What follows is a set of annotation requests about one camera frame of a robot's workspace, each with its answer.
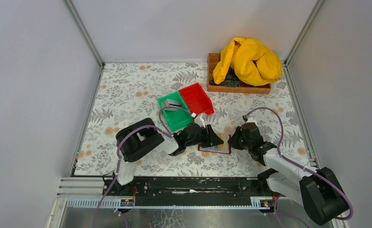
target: wooden box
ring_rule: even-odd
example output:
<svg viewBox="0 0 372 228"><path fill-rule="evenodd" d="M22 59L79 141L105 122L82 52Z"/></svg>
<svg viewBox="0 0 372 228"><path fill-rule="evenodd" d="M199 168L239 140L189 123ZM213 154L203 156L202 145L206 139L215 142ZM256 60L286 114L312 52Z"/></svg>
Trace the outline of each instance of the wooden box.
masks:
<svg viewBox="0 0 372 228"><path fill-rule="evenodd" d="M208 79L207 79L207 90L209 92L225 92L225 93L243 93L243 94L269 94L271 91L271 84L262 86L248 85L244 82L240 82L238 87L225 87L220 85L210 85L210 80L213 79L212 72L214 72L215 66L219 63L221 58L220 53L209 53L208 54Z"/></svg>

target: yellow cloth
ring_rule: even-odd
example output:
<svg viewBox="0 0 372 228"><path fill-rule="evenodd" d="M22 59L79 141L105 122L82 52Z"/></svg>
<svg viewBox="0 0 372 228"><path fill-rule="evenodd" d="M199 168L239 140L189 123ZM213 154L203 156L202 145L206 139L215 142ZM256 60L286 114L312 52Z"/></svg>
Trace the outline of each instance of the yellow cloth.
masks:
<svg viewBox="0 0 372 228"><path fill-rule="evenodd" d="M221 60L213 72L216 84L225 80L229 67L242 82L253 86L276 82L282 75L279 57L255 39L234 38L221 51Z"/></svg>

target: reflective metal floor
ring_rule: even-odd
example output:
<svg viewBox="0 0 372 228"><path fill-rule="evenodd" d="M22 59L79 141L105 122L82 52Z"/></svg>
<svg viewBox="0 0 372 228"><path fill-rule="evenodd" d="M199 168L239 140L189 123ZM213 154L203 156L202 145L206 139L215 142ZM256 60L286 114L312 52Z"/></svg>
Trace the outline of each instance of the reflective metal floor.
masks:
<svg viewBox="0 0 372 228"><path fill-rule="evenodd" d="M292 213L304 219L311 228L313 223L303 208L280 200L279 211ZM66 208L62 228L91 228L95 209ZM131 228L281 228L274 215L264 216L258 210L246 209L133 209L125 214ZM305 228L300 222L280 216L286 228ZM97 228L124 228L123 217L112 209L100 209ZM328 223L323 228L332 228Z"/></svg>

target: green plastic container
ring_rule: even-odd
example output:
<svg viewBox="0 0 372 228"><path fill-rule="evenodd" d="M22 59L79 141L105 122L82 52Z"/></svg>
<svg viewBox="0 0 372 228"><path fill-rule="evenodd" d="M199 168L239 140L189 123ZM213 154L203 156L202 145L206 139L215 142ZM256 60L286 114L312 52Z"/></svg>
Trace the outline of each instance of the green plastic container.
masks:
<svg viewBox="0 0 372 228"><path fill-rule="evenodd" d="M181 104L182 108L186 110L190 110L187 107L186 103L183 101L183 98L181 97L178 91L159 98L158 104L161 108L163 108L162 102L165 101L166 99L176 100ZM185 127L193 122L193 118L191 117L191 115L183 110L177 110L177 111L163 110L163 115L166 117L169 128L171 129L172 132L179 130L182 127Z"/></svg>

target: table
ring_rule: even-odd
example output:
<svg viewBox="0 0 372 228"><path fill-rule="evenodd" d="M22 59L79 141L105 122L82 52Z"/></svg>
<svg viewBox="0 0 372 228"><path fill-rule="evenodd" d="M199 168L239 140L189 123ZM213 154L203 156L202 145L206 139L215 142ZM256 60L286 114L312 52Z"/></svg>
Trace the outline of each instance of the table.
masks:
<svg viewBox="0 0 372 228"><path fill-rule="evenodd" d="M180 88L200 83L206 90L207 63L110 63L106 64L96 94L84 140L77 155L74 175L103 175L117 165L115 134L150 117L159 122L157 99ZM272 84L268 95L207 92L214 106L208 117L216 133L233 134L242 125L242 115L253 108L274 109L284 124L281 151L309 164L291 96L284 76ZM253 113L265 141L276 144L280 125L268 110ZM150 152L137 161L135 176L255 177L267 169L251 159L247 151L232 149L230 155L200 152L197 146L171 157Z"/></svg>

